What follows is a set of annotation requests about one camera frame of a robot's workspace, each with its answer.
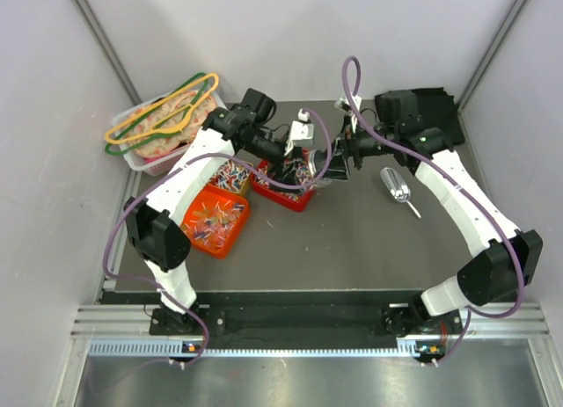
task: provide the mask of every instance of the white plastic bin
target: white plastic bin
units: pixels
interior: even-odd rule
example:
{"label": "white plastic bin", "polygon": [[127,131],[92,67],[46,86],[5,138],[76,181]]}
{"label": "white plastic bin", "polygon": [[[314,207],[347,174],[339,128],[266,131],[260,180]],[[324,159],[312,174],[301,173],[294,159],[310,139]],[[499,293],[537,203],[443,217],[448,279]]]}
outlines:
{"label": "white plastic bin", "polygon": [[[127,119],[127,117],[129,117],[129,115],[133,111],[135,111],[136,109],[150,105],[154,101],[156,101],[157,99],[162,98],[162,97],[166,97],[168,95],[169,95],[169,93],[165,93],[164,95],[162,95],[160,97],[153,98],[150,101],[143,102],[142,104],[134,106],[134,107],[128,109],[127,111],[123,112],[123,113],[117,114],[112,119],[112,122],[111,122],[112,127],[116,127],[117,125],[119,125],[120,123],[125,121]],[[223,108],[226,108],[225,104],[219,98],[219,96],[217,95],[216,92],[212,92],[211,96],[215,99],[217,106],[221,106]],[[127,143],[122,143],[121,145],[119,145],[121,150],[127,149],[128,146],[129,145]],[[154,160],[151,163],[147,163],[146,160],[143,157],[138,156],[133,150],[130,150],[126,154],[123,154],[123,157],[127,161],[127,164],[129,164],[129,168],[131,168],[131,170],[146,172],[150,176],[154,177],[154,176],[158,176],[160,174],[165,174],[166,172],[170,171],[170,169],[182,157],[182,155],[184,154],[184,152],[187,151],[188,148],[189,148],[189,145],[180,146],[179,148],[173,150],[170,154],[168,154],[166,156],[162,156],[162,157]]]}

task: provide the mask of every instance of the wire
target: wire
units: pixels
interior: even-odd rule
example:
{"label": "wire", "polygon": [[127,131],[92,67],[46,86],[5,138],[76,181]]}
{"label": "wire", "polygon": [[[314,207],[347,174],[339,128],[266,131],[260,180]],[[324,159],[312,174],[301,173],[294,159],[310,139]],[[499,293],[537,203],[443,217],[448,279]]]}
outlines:
{"label": "wire", "polygon": [[444,321],[441,321],[440,322],[440,345],[442,345],[445,348],[447,342],[448,342],[448,328],[446,327],[446,324],[444,323]]}
{"label": "wire", "polygon": [[366,111],[373,113],[374,117],[376,118],[376,124],[379,124],[379,117],[377,116],[376,110],[366,107],[360,111],[360,114],[364,114]]}
{"label": "wire", "polygon": [[[355,79],[355,87],[354,87],[355,91],[354,91],[354,93],[352,93],[350,91],[350,85],[349,85],[348,80],[347,80],[347,71],[348,71],[348,66],[350,65],[350,62],[353,62],[355,64],[355,67],[356,67],[356,79]],[[360,87],[360,81],[361,81],[361,78],[362,78],[361,73],[362,73],[362,71],[361,71],[360,62],[358,61],[358,59],[356,57],[354,57],[353,55],[349,56],[344,61],[344,64],[342,65],[342,86],[344,88],[344,94],[346,95],[346,98],[348,99],[348,101],[351,101],[352,97],[357,94],[357,90]],[[515,252],[514,248],[512,247],[512,244],[510,244],[508,237],[506,236],[506,234],[504,234],[504,231],[502,231],[502,228],[499,225],[499,223],[493,218],[493,216],[491,214],[489,214],[489,212],[485,209],[485,207],[483,207],[479,203],[478,200],[476,200],[469,192],[467,192],[463,187],[461,187],[458,184],[458,182],[450,174],[448,174],[446,171],[444,171],[438,165],[434,164],[430,159],[426,158],[425,156],[422,156],[421,154],[414,152],[413,150],[410,150],[409,148],[406,148],[406,147],[399,145],[395,142],[389,141],[389,140],[385,139],[384,137],[382,137],[380,134],[376,133],[372,129],[372,127],[369,126],[368,122],[363,118],[363,115],[360,113],[360,111],[355,106],[355,104],[350,104],[350,109],[352,110],[352,112],[354,113],[354,115],[356,116],[358,121],[360,122],[361,127],[364,130],[366,130],[368,132],[368,134],[370,134],[378,142],[380,142],[381,144],[383,144],[383,145],[385,145],[385,146],[387,146],[391,149],[395,149],[399,152],[403,152],[404,154],[412,156],[413,158],[415,158],[415,159],[417,159],[417,160],[419,160],[419,161],[421,161],[425,164],[428,164],[434,170],[439,172],[454,187],[458,188],[459,192],[461,192],[489,220],[489,222],[491,223],[491,225],[493,226],[495,231],[501,237],[501,240],[502,240],[503,244],[505,245],[507,252],[510,256],[510,259],[512,260],[512,263],[514,265],[516,279],[517,279],[517,282],[518,282],[518,296],[516,297],[516,301],[514,303],[514,306],[512,306],[506,312],[503,312],[503,313],[500,313],[500,314],[489,314],[489,313],[486,313],[486,312],[482,312],[478,309],[475,309],[473,306],[469,306],[468,312],[467,312],[467,323],[464,327],[464,330],[459,334],[459,338],[457,339],[456,343],[451,347],[451,349],[446,353],[446,355],[444,355],[444,357],[441,360],[439,360],[438,363],[436,363],[436,365],[437,365],[440,362],[446,360],[450,356],[450,354],[452,354],[454,351],[456,351],[457,347],[459,346],[459,343],[461,342],[465,333],[467,332],[467,327],[469,326],[469,322],[471,320],[471,312],[474,312],[474,313],[477,313],[478,315],[481,315],[481,316],[484,316],[484,317],[489,317],[489,318],[504,318],[504,317],[508,317],[510,315],[513,315],[520,308],[520,306],[523,303],[523,294],[524,294],[524,280],[523,280],[522,266],[520,264],[520,260],[518,259],[518,256],[516,255],[516,252]]]}
{"label": "wire", "polygon": [[[242,160],[236,158],[235,156],[230,156],[230,155],[220,154],[220,153],[209,153],[209,154],[203,154],[203,155],[200,155],[200,156],[196,156],[196,157],[190,159],[189,161],[187,161],[186,166],[191,165],[193,163],[196,163],[196,162],[198,162],[202,159],[205,159],[205,158],[220,157],[220,158],[230,159],[231,161],[234,161],[234,162],[242,165],[247,170],[253,172],[257,177],[262,178],[264,181],[268,182],[271,185],[275,185],[277,187],[280,187],[280,188],[283,188],[283,189],[289,189],[289,190],[298,190],[298,189],[309,188],[312,185],[314,185],[316,182],[318,182],[323,177],[323,175],[326,173],[326,170],[328,170],[328,166],[329,166],[331,160],[333,159],[333,150],[332,150],[332,147],[331,147],[331,138],[330,138],[330,135],[328,133],[328,128],[326,127],[326,124],[324,123],[323,119],[321,119],[321,117],[317,113],[315,113],[314,111],[312,111],[308,108],[305,108],[304,110],[306,112],[308,112],[317,121],[317,123],[321,126],[321,128],[323,129],[323,133],[325,135],[325,139],[326,139],[326,160],[325,160],[325,163],[323,164],[323,168],[320,170],[319,174],[316,177],[314,177],[312,180],[308,181],[307,183],[303,183],[301,185],[286,185],[286,184],[277,182],[277,181],[272,180],[271,178],[267,177],[262,172],[253,168],[247,162],[242,161]],[[185,363],[185,367],[190,367],[195,362],[199,361],[199,359],[201,359],[201,356],[203,355],[204,351],[206,350],[206,348],[208,346],[209,329],[208,329],[207,325],[203,322],[203,320],[199,316],[197,316],[194,312],[192,312],[192,310],[190,310],[187,306],[182,305],[174,297],[172,297],[171,295],[166,293],[165,289],[160,284],[158,284],[155,280],[152,280],[151,278],[137,276],[137,275],[121,275],[121,274],[113,273],[109,269],[109,258],[110,258],[110,255],[112,253],[112,248],[113,248],[113,244],[115,242],[115,238],[117,237],[117,235],[118,235],[118,233],[121,229],[121,226],[126,221],[127,217],[131,214],[133,209],[135,209],[135,207],[142,200],[144,200],[152,191],[154,191],[159,186],[163,185],[166,181],[175,177],[181,171],[182,171],[182,169],[178,168],[178,169],[170,172],[168,175],[159,179],[154,185],[152,185],[150,188],[148,188],[143,193],[141,193],[139,196],[137,196],[123,210],[123,212],[121,213],[117,222],[113,226],[113,229],[112,229],[112,232],[110,233],[110,236],[107,239],[106,248],[104,249],[104,255],[102,257],[102,269],[104,271],[104,274],[106,276],[108,276],[109,278],[113,279],[113,280],[136,280],[136,281],[147,282],[147,283],[151,284],[157,290],[159,290],[164,297],[166,297],[170,302],[172,302],[180,310],[186,312],[190,317],[192,317],[201,326],[201,328],[203,330],[203,342],[201,344],[200,350],[195,354],[195,357],[193,357],[191,360],[189,360],[188,362]],[[163,360],[163,359],[150,360],[150,361],[147,361],[145,363],[142,363],[142,365],[135,367],[134,369],[132,369],[131,371],[126,373],[124,376],[122,376],[117,382],[112,384],[109,387],[109,389],[105,389],[104,391],[102,391],[100,393],[95,392],[95,389],[93,388],[93,382],[91,382],[91,374],[89,374],[88,379],[89,379],[89,386],[90,386],[91,393],[94,396],[103,396],[104,394],[106,394],[110,390],[114,389],[120,382],[123,382],[130,375],[132,375],[135,372],[141,370],[143,367],[148,366],[148,365],[152,365],[154,363],[160,363],[160,362],[165,362],[165,361],[168,361],[168,360]]]}
{"label": "wire", "polygon": [[[187,90],[187,89],[189,89],[189,88],[191,88],[191,87],[193,87],[197,84],[200,84],[201,82],[205,82],[207,79],[210,79],[210,78],[213,78],[213,81],[214,81],[213,85],[208,90],[205,91],[202,98],[199,99],[197,102],[195,102],[195,104],[188,104],[188,105],[182,106],[178,110],[175,110],[175,111],[169,113],[168,115],[164,116],[161,120],[159,120],[157,123],[155,123],[152,126],[152,129],[149,130],[148,132],[142,132],[140,134],[135,134],[133,136],[123,137],[119,140],[114,139],[112,137],[112,134],[116,133],[118,130],[124,128],[129,123],[131,123],[131,122],[137,120],[139,117],[143,116],[146,113],[146,110],[151,110],[155,107],[161,106],[165,102],[168,102],[170,99],[177,97],[180,93],[184,92],[185,90]],[[173,134],[173,133],[176,133],[176,132],[180,132],[189,123],[195,109],[201,104],[201,102],[205,98],[207,98],[211,94],[211,92],[213,92],[215,89],[217,89],[218,85],[219,85],[219,76],[215,73],[209,73],[209,74],[205,75],[204,77],[200,77],[199,79],[196,79],[195,81],[191,82],[187,86],[184,86],[182,89],[171,93],[166,98],[163,98],[163,99],[159,100],[158,102],[155,102],[155,103],[147,106],[143,111],[141,111],[140,113],[138,113],[136,115],[131,116],[130,118],[123,121],[121,124],[118,124],[117,126],[112,127],[111,129],[109,129],[104,134],[104,139],[108,143],[112,143],[113,145],[119,145],[119,144],[122,144],[122,143],[125,143],[125,142],[130,142],[130,141],[134,141],[134,140],[137,140],[137,139],[141,139],[143,137],[148,137],[148,136],[151,136],[151,135],[157,134],[157,133]],[[187,114],[181,122],[179,122],[178,124],[176,124],[173,127],[167,127],[166,129],[162,129],[162,130],[160,130],[160,132],[157,130],[159,125],[165,123],[166,121],[168,121],[169,119],[174,117],[176,114],[183,113],[186,109],[188,109]]]}
{"label": "wire", "polygon": [[148,316],[150,319],[152,319],[152,316],[147,313],[147,305],[146,304],[143,305],[143,312],[146,316]]}
{"label": "wire", "polygon": [[283,124],[279,125],[279,126],[276,127],[276,128],[269,128],[269,127],[266,127],[266,126],[262,126],[261,129],[262,129],[262,130],[265,130],[265,131],[267,131],[267,132],[275,133],[275,132],[277,132],[280,128],[282,128],[282,127],[287,127],[287,128],[288,128],[288,131],[291,130],[291,126],[290,126],[288,123],[283,123]]}

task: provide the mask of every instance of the red plastic bin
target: red plastic bin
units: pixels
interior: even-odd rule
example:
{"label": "red plastic bin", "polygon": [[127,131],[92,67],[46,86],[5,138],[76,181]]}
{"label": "red plastic bin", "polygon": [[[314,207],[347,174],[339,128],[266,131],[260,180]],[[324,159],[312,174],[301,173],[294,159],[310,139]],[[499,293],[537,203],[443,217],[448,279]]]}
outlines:
{"label": "red plastic bin", "polygon": [[[195,232],[199,231],[201,233],[202,229],[212,229],[211,225],[207,227],[201,224],[202,218],[209,219],[215,217],[217,212],[227,212],[225,207],[235,207],[236,204],[242,206],[240,216],[235,220],[229,220],[229,226],[232,224],[232,228],[225,230],[222,233],[224,236],[214,238],[213,235],[217,233],[209,231],[206,237],[196,238]],[[186,215],[184,215],[180,228],[188,236],[195,248],[205,251],[215,258],[222,259],[229,254],[249,216],[250,207],[245,198],[212,185],[206,185],[197,195],[194,202],[192,202],[192,205],[190,205]]]}
{"label": "red plastic bin", "polygon": [[[267,166],[267,161],[262,161],[259,165],[258,165],[258,170],[264,168]],[[313,194],[315,194],[314,190],[309,190],[308,192],[305,192],[304,194],[302,194],[298,200],[292,200],[290,198],[288,198],[287,196],[285,196],[283,193],[279,193],[279,192],[275,192],[273,190],[270,190],[269,187],[265,187],[259,183],[256,182],[256,175],[252,174],[252,180],[251,180],[251,184],[252,184],[252,189],[257,193],[257,194],[261,194],[262,196],[273,200],[276,203],[279,203],[280,205],[291,209],[292,211],[295,212],[303,212],[305,210],[305,208],[307,207],[307,205],[309,204],[309,201],[311,200],[311,198],[313,197]]]}

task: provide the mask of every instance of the metal scoop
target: metal scoop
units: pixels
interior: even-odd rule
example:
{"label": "metal scoop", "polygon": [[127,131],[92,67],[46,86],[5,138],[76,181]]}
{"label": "metal scoop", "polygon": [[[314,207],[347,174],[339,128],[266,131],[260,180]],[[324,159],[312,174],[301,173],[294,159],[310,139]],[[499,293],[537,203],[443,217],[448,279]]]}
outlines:
{"label": "metal scoop", "polygon": [[400,203],[406,203],[413,210],[417,218],[422,218],[419,211],[409,201],[411,198],[411,189],[398,172],[389,167],[383,168],[381,170],[381,179],[389,189],[393,199]]}

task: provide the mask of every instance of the purple cable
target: purple cable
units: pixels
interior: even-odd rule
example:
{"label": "purple cable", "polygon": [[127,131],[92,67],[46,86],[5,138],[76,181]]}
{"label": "purple cable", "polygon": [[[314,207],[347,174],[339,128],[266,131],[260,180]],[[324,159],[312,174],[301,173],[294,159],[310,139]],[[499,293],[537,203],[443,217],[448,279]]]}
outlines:
{"label": "purple cable", "polygon": [[[352,98],[352,93],[350,92],[350,85],[348,84],[348,81],[347,81],[347,69],[348,69],[350,62],[354,62],[356,67],[358,67],[360,65],[360,62],[358,61],[358,59],[356,57],[354,57],[353,55],[351,55],[344,61],[344,65],[342,66],[342,85],[344,86],[344,93],[346,95],[346,98],[348,98],[348,100],[351,100],[351,98]],[[356,77],[356,84],[355,84],[354,89],[358,89],[360,87],[360,85],[358,84],[358,82],[360,82],[360,79],[361,79],[360,70],[358,70],[358,74],[357,74],[357,77]],[[362,128],[365,131],[367,131],[374,139],[376,139],[378,142],[380,142],[384,146],[388,146],[389,148],[398,150],[399,152],[403,152],[403,153],[405,153],[409,156],[412,156],[415,159],[418,159],[419,161],[421,161],[425,164],[430,165],[430,167],[432,167],[434,170],[436,170],[437,172],[442,174],[444,176],[444,178],[446,178],[454,187],[459,187],[459,192],[461,192],[489,220],[489,222],[491,223],[491,225],[493,226],[495,231],[501,237],[501,240],[502,240],[503,244],[506,246],[507,252],[510,255],[510,259],[512,260],[512,263],[514,265],[515,273],[516,273],[516,279],[518,281],[518,296],[516,297],[516,301],[514,303],[514,306],[504,313],[491,314],[491,313],[481,312],[480,310],[477,310],[472,306],[470,306],[468,309],[472,310],[474,313],[477,313],[478,315],[490,317],[490,318],[496,318],[496,319],[500,319],[500,318],[504,318],[504,317],[508,317],[510,315],[513,315],[520,308],[520,306],[522,305],[522,302],[523,302],[524,278],[523,278],[523,275],[522,275],[522,266],[520,265],[520,260],[518,259],[518,256],[516,255],[516,252],[515,252],[514,248],[512,247],[512,244],[510,244],[508,237],[506,236],[506,234],[504,234],[504,232],[502,231],[502,228],[498,224],[498,222],[493,218],[493,216],[491,214],[488,213],[488,211],[485,209],[485,207],[483,207],[479,203],[478,200],[476,200],[473,196],[471,196],[470,193],[468,193],[463,187],[461,187],[458,184],[458,182],[450,174],[448,174],[446,171],[444,171],[438,165],[434,164],[430,159],[426,158],[425,156],[422,156],[421,154],[418,154],[417,152],[414,152],[413,150],[410,150],[409,148],[406,148],[402,145],[398,145],[395,142],[392,142],[392,141],[385,139],[380,134],[376,133],[373,130],[372,127],[369,126],[368,122],[363,118],[362,114],[360,113],[360,111],[357,109],[357,107],[354,104],[350,104],[350,108],[354,112],[354,115],[356,116],[358,121],[360,121]]]}
{"label": "purple cable", "polygon": [[[187,161],[186,165],[191,165],[193,163],[196,163],[197,161],[200,161],[200,160],[205,159],[205,158],[210,158],[210,157],[225,158],[225,159],[229,159],[229,160],[231,160],[235,163],[242,165],[247,170],[253,172],[257,177],[262,178],[264,181],[268,182],[271,185],[275,185],[276,187],[280,187],[282,189],[289,189],[289,190],[307,189],[307,188],[311,187],[312,185],[314,185],[315,183],[317,183],[325,175],[325,172],[328,169],[328,166],[329,166],[331,160],[333,159],[333,149],[332,149],[332,145],[331,145],[331,137],[328,133],[328,128],[326,128],[326,124],[323,121],[323,119],[321,119],[320,116],[317,113],[315,113],[314,111],[312,111],[311,109],[305,108],[304,110],[307,113],[309,113],[317,121],[317,123],[321,126],[321,128],[323,129],[323,133],[325,135],[325,139],[326,139],[326,160],[325,160],[325,163],[323,165],[323,168],[320,170],[319,174],[316,177],[314,177],[311,181],[308,181],[307,183],[302,183],[301,185],[285,185],[283,183],[279,183],[279,182],[272,180],[271,178],[267,177],[266,175],[262,174],[260,171],[253,168],[249,163],[246,163],[245,161],[242,161],[242,160],[236,158],[235,156],[221,154],[221,153],[209,153],[209,154],[196,156],[196,157],[190,159],[189,161]],[[135,200],[133,200],[123,210],[119,219],[115,223],[115,226],[113,227],[109,238],[107,239],[106,248],[104,249],[104,256],[102,257],[102,269],[104,270],[105,275],[107,275],[109,278],[114,279],[114,280],[136,280],[136,281],[141,281],[141,282],[147,282],[147,283],[153,285],[157,290],[161,290],[162,294],[168,300],[170,300],[176,307],[178,307],[181,310],[184,310],[190,317],[192,317],[201,326],[201,328],[203,329],[203,343],[201,344],[201,349],[197,352],[195,357],[193,357],[191,360],[189,360],[185,364],[186,367],[188,367],[188,366],[192,366],[196,361],[198,361],[201,358],[201,356],[203,355],[203,352],[205,351],[205,349],[208,346],[209,329],[208,329],[207,325],[201,320],[201,318],[199,316],[197,316],[194,312],[192,312],[188,307],[183,306],[174,297],[172,297],[171,295],[166,293],[164,291],[164,289],[162,288],[162,286],[160,284],[158,284],[155,280],[152,280],[152,279],[146,278],[146,277],[142,277],[142,276],[138,276],[138,275],[119,275],[119,274],[113,273],[109,269],[109,257],[110,257],[110,254],[112,252],[113,243],[115,241],[115,238],[117,237],[117,234],[119,233],[121,225],[123,225],[123,223],[125,222],[127,217],[131,214],[133,209],[143,199],[145,199],[157,187],[161,186],[162,184],[164,184],[166,181],[170,180],[172,177],[176,176],[181,171],[182,171],[182,169],[178,168],[177,170],[172,171],[170,174],[167,174],[166,176],[162,177],[154,185],[152,185],[149,189],[145,190],[143,193],[141,193],[141,195],[137,196],[135,198]],[[94,396],[103,396],[104,394],[106,394],[107,392],[109,392],[110,390],[115,388],[120,382],[124,381],[130,375],[134,374],[135,372],[142,369],[143,367],[148,366],[148,365],[152,365],[152,364],[155,364],[155,363],[164,362],[164,361],[168,361],[168,360],[163,360],[163,359],[150,360],[150,361],[147,361],[145,363],[142,363],[142,365],[139,365],[138,367],[133,368],[131,371],[129,371],[125,375],[123,375],[117,382],[112,384],[109,389],[105,389],[104,391],[102,391],[100,393],[96,393],[95,390],[93,389],[93,382],[91,381],[91,377],[89,375],[88,382],[89,382],[91,393]]]}

